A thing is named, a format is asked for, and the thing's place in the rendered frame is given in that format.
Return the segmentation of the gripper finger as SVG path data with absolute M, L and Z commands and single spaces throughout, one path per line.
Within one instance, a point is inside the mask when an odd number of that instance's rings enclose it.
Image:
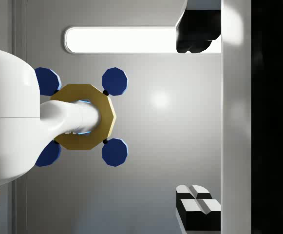
M 221 35 L 221 0 L 185 0 L 176 24 L 176 51 L 206 51 Z
M 221 204 L 200 185 L 176 187 L 176 217 L 182 234 L 221 234 Z

